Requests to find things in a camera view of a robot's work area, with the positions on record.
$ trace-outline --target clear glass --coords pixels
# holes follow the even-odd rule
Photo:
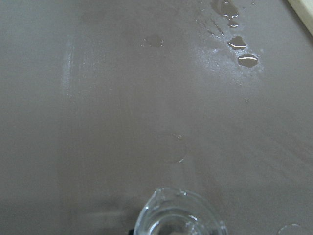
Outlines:
[[[134,235],[227,235],[227,229],[201,196],[158,188],[142,209]]]

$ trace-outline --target wooden board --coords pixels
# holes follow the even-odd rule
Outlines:
[[[288,2],[313,35],[313,0],[288,0]]]

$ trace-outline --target water spill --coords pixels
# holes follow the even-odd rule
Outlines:
[[[236,36],[232,38],[227,44],[233,49],[233,50],[243,50],[246,48],[246,44],[244,43],[242,37]]]
[[[154,34],[151,36],[147,36],[144,39],[145,43],[150,45],[151,47],[161,47],[163,46],[163,39],[161,39],[158,35]]]
[[[251,68],[258,63],[258,58],[255,55],[245,54],[238,57],[238,63]]]
[[[218,35],[215,35],[212,31],[210,31],[209,29],[207,30],[212,36],[219,38]]]
[[[219,15],[227,17],[229,21],[239,16],[238,9],[234,6],[231,0],[214,0],[211,3],[213,10],[215,10]]]
[[[221,28],[217,25],[217,23],[216,23],[214,20],[212,20],[212,19],[211,19],[211,21],[213,22],[213,24],[215,25],[215,27],[217,28],[217,30],[220,32],[220,34],[221,34],[222,36],[224,36],[223,31],[222,31]]]
[[[236,21],[234,21],[234,20],[229,20],[229,22],[228,22],[228,26],[230,27],[230,28],[237,28],[238,26],[239,26],[239,24],[236,22]]]
[[[276,235],[311,235],[312,233],[299,224],[287,224],[283,226]]]

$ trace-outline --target gray surface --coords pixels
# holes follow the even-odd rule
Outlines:
[[[313,230],[312,37],[282,0],[234,4],[237,29],[208,1],[1,1],[0,233],[127,234],[161,186],[231,235]]]

